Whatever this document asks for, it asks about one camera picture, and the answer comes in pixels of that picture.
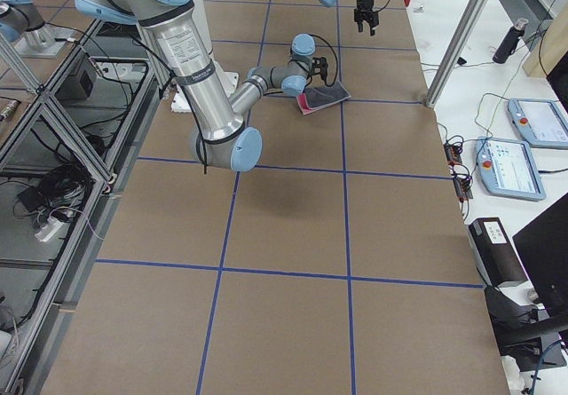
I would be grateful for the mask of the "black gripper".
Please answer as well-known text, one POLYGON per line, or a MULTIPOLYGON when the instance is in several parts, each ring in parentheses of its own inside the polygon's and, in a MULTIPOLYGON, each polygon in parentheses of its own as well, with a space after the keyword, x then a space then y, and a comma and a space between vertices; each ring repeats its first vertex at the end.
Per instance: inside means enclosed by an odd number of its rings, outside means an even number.
POLYGON ((359 32, 363 31, 363 19, 368 19, 369 34, 376 35, 376 28, 379 25, 379 15, 374 10, 375 0, 356 0, 354 11, 354 21, 359 32))

